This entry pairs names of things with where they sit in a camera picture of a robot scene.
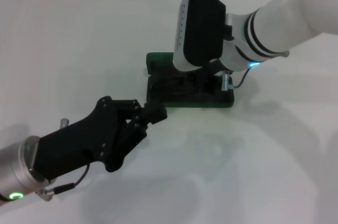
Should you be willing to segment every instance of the black bracket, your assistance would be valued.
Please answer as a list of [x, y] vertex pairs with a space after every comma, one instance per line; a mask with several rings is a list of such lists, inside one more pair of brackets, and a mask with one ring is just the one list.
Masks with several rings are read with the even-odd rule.
[[166, 118], [158, 102], [142, 108], [137, 100], [105, 96], [88, 117], [40, 139], [34, 169], [49, 180], [96, 161], [116, 171], [147, 136], [148, 123]]
[[222, 77], [216, 73], [225, 70], [219, 60], [201, 69], [180, 72], [173, 64], [173, 53], [147, 54], [147, 101], [160, 101], [166, 107], [228, 108], [233, 105], [233, 90], [222, 91]]

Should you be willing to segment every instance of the cable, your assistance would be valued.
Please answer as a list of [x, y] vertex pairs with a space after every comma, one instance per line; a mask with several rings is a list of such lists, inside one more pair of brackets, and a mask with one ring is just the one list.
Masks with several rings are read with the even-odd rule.
[[57, 195], [57, 194], [60, 194], [60, 193], [62, 193], [62, 192], [65, 192], [65, 191], [72, 190], [72, 189], [74, 189], [76, 186], [78, 186], [79, 183], [81, 183], [82, 180], [83, 180], [83, 179], [85, 178], [85, 176], [87, 175], [87, 173], [88, 173], [88, 171], [89, 171], [89, 167], [90, 167], [90, 164], [87, 165], [86, 170], [84, 171], [83, 175], [80, 177], [80, 179], [79, 179], [76, 183], [68, 183], [68, 184], [61, 185], [61, 186], [57, 186], [57, 187], [53, 188], [54, 194]]
[[243, 75], [243, 78], [242, 78], [241, 82], [240, 82], [237, 86], [231, 86], [230, 88], [234, 89], [234, 88], [239, 88], [240, 86], [242, 86], [242, 84], [243, 84], [243, 82], [244, 82], [244, 80], [245, 80], [245, 77], [247, 76], [247, 74], [248, 74], [248, 72], [250, 71], [250, 69], [251, 69], [251, 67], [248, 68], [248, 69], [245, 71], [245, 73], [244, 73], [244, 75]]

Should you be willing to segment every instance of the white table surface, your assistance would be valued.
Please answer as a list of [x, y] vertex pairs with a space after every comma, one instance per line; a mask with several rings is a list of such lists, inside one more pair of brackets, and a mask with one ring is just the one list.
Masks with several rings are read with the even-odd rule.
[[[221, 1], [244, 14], [269, 0]], [[0, 147], [104, 95], [144, 103], [145, 56], [173, 51], [180, 2], [0, 0]], [[232, 108], [168, 109], [118, 172], [95, 163], [49, 203], [1, 207], [0, 223], [338, 223], [337, 43], [322, 35], [252, 69]]]

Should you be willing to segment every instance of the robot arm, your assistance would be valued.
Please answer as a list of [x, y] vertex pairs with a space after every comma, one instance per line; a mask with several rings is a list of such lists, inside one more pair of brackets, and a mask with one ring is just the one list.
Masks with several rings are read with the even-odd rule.
[[166, 118], [161, 104], [147, 103], [142, 108], [137, 100], [115, 101], [106, 96], [83, 120], [0, 150], [0, 206], [32, 192], [49, 201], [53, 194], [73, 189], [76, 184], [52, 190], [45, 190], [46, 186], [92, 162], [103, 162], [108, 172], [116, 171], [147, 136], [147, 124]]
[[226, 14], [219, 0], [182, 0], [173, 62], [185, 72], [215, 60], [242, 71], [323, 32], [338, 34], [338, 0], [272, 0], [247, 15]]

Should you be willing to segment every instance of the blue led light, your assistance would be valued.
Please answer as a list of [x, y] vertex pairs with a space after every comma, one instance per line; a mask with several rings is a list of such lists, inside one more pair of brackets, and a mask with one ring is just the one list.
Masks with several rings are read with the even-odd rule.
[[254, 67], [254, 66], [258, 66], [260, 63], [252, 63], [249, 65], [249, 67]]

